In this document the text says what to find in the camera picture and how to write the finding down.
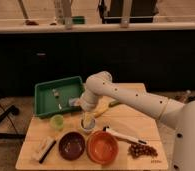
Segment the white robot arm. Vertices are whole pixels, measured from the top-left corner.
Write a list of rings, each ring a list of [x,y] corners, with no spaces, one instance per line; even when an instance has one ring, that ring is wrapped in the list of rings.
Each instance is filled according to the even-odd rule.
[[[164,96],[119,87],[107,71],[86,79],[80,106],[86,112],[92,111],[101,96],[114,98],[174,129],[172,171],[195,171],[195,101],[184,104]]]

